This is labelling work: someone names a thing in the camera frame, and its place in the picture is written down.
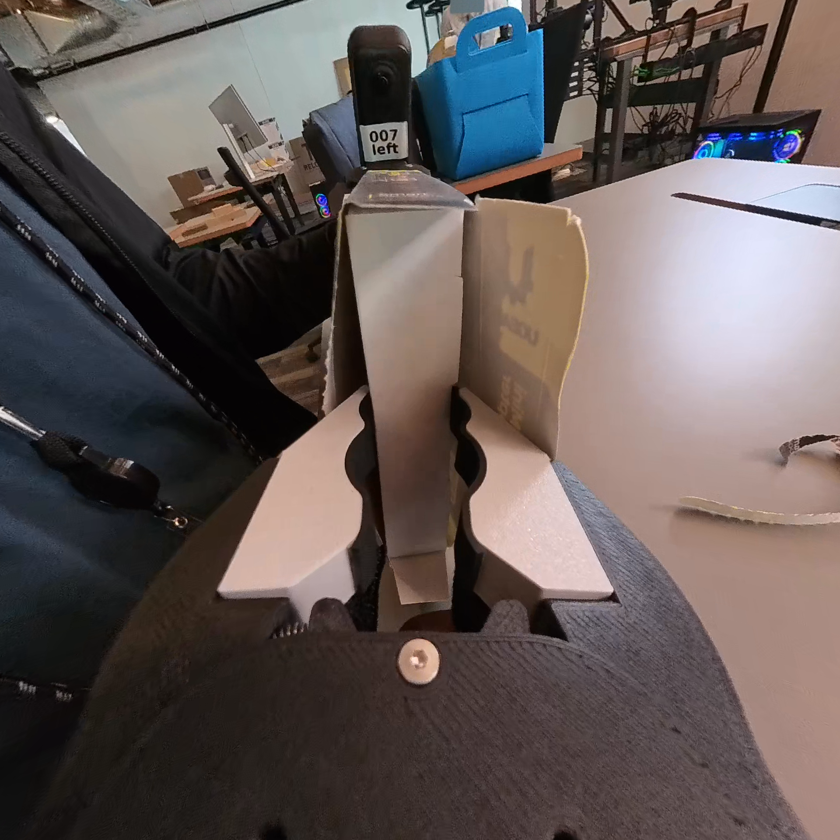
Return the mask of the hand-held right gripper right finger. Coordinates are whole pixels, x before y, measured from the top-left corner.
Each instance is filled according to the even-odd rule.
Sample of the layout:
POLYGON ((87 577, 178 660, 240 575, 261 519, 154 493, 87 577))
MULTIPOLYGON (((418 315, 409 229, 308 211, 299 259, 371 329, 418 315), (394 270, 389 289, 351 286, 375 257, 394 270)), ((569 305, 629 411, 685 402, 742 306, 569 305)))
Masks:
POLYGON ((476 631, 503 601, 528 618, 546 602, 600 603, 615 591, 550 457, 465 387, 453 390, 463 486, 451 613, 476 631))

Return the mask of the straight cardboard strip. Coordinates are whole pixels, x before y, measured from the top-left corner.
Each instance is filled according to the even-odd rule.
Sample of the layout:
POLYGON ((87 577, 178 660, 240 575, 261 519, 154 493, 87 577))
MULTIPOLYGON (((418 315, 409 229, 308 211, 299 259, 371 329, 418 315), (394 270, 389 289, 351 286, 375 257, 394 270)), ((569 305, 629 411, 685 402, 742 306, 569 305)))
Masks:
POLYGON ((756 524, 790 527, 817 527, 839 524, 838 512, 779 513, 760 511, 729 506, 718 501, 698 497, 682 497, 679 499, 679 505, 684 509, 714 517, 756 524))

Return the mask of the black monitor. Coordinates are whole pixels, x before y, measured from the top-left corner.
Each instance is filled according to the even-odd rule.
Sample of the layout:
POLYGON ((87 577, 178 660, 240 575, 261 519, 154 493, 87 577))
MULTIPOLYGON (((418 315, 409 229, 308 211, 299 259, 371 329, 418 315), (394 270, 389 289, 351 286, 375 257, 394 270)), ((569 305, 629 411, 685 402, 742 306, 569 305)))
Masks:
POLYGON ((554 142, 568 94, 572 69, 581 50, 588 3, 555 9, 537 26, 543 48, 543 140, 554 142))

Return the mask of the black metal workbench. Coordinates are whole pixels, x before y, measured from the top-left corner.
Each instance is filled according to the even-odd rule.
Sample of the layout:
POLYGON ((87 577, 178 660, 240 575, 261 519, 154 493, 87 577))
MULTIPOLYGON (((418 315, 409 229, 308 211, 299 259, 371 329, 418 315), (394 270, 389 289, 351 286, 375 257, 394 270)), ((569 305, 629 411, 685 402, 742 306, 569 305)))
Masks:
POLYGON ((584 4, 593 23, 567 99, 594 99, 594 135, 584 154, 593 186, 617 180, 628 140, 640 142, 653 161, 687 151, 716 100, 729 96, 718 91, 723 61, 745 54, 748 66, 763 49, 769 26, 748 25, 747 3, 689 7, 669 18, 673 4, 650 2, 642 28, 630 25, 617 2, 584 4))

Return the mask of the blue felt bag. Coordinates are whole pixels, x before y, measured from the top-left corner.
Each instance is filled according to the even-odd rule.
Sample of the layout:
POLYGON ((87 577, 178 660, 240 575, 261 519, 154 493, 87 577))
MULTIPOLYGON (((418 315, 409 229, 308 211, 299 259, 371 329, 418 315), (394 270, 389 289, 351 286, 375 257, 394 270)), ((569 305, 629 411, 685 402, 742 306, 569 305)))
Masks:
POLYGON ((415 80, 435 171, 451 182, 543 151, 543 34, 515 7, 471 19, 454 55, 415 80))

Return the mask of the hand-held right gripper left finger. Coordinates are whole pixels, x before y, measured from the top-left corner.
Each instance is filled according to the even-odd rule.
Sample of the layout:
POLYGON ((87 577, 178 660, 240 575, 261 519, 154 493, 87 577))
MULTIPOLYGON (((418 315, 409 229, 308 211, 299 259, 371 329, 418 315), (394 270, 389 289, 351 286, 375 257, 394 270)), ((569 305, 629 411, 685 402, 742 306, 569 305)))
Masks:
POLYGON ((227 600, 286 598, 302 618, 373 585, 375 427, 362 386, 286 449, 218 587, 227 600))

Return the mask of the flat desk mat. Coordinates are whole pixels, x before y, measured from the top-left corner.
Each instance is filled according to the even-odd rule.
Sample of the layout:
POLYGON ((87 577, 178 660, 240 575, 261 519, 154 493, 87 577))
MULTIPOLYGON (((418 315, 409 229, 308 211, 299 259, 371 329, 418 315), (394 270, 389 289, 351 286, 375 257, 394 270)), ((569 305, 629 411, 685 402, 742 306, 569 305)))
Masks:
POLYGON ((749 207, 783 220, 839 230, 839 185, 800 185, 753 201, 749 207))

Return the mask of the printed cardboard box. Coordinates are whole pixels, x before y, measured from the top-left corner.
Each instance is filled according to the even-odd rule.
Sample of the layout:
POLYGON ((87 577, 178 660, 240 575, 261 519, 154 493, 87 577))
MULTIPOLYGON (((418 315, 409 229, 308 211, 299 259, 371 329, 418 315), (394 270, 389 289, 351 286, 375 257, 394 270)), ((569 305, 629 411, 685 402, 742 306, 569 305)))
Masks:
MULTIPOLYGON (((468 203, 464 216, 463 318, 457 386, 559 458, 560 400, 578 343, 589 260, 581 220, 561 206, 479 197, 439 181, 434 197, 468 203)), ((322 411, 331 413, 368 385, 343 212, 338 215, 332 327, 325 353, 322 411)))

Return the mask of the black jacket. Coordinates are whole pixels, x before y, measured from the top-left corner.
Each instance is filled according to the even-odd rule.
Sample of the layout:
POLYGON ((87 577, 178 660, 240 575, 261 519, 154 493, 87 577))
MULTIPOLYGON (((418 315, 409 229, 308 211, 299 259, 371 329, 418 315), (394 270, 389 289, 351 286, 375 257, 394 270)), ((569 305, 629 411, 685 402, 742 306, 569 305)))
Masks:
POLYGON ((170 236, 48 126, 5 67, 1 146, 2 183, 69 239, 163 361, 255 454, 274 457, 316 424, 164 268, 163 252, 175 245, 170 236))

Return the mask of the low wooden table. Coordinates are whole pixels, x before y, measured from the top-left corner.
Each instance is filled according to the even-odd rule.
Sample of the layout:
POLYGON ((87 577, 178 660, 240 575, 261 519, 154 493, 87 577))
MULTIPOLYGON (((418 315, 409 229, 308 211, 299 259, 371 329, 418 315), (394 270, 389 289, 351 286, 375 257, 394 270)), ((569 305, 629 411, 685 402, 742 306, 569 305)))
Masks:
POLYGON ((250 230, 262 216, 260 209, 252 203, 226 203, 174 226, 169 236, 183 248, 218 245, 250 230))

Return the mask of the blue fabric chair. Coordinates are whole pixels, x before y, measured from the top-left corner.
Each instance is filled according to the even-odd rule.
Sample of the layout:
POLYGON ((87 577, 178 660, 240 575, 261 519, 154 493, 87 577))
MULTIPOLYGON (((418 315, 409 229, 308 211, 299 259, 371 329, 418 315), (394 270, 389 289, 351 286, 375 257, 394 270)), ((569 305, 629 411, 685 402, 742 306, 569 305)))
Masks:
POLYGON ((302 137, 326 185, 346 183, 361 166, 353 93, 311 111, 302 137))

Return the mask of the brown wooden table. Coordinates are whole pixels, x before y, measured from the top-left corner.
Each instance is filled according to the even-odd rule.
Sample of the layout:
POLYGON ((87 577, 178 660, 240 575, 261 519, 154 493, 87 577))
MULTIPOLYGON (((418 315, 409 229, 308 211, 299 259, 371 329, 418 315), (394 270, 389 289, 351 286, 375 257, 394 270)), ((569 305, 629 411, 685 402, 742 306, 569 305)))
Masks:
POLYGON ((582 154, 580 145, 565 148, 561 143, 546 143, 541 154, 494 171, 460 181, 436 177, 472 200, 482 196, 546 204, 553 200, 553 172, 579 161, 582 154))

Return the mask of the blue hoodie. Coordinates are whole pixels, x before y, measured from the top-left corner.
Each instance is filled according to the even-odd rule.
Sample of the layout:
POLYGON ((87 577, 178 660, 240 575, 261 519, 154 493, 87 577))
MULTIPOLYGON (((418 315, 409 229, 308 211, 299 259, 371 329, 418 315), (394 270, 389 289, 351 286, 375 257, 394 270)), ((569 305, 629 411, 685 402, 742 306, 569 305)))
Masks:
MULTIPOLYGON (((2 406, 45 431, 139 462, 205 520, 257 460, 83 300, 11 227, 1 231, 2 406)), ((2 675, 88 687, 114 634, 183 535, 84 498, 30 441, 1 434, 2 675)))

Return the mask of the person's left forearm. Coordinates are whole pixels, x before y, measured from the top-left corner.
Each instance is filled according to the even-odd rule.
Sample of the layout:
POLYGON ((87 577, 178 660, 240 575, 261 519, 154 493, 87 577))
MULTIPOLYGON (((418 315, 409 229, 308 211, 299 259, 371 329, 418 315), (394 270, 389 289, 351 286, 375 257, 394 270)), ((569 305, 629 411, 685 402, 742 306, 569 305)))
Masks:
POLYGON ((164 249, 162 265, 254 360, 332 314, 335 219, 267 248, 164 249))

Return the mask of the silver monitor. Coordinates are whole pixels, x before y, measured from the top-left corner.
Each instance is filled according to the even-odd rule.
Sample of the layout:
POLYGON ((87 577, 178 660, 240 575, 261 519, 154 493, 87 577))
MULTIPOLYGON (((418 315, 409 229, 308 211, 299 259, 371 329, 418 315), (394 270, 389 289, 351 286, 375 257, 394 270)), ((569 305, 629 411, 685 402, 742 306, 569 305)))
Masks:
POLYGON ((228 85, 208 106, 247 166, 265 163, 268 139, 261 125, 233 85, 228 85))

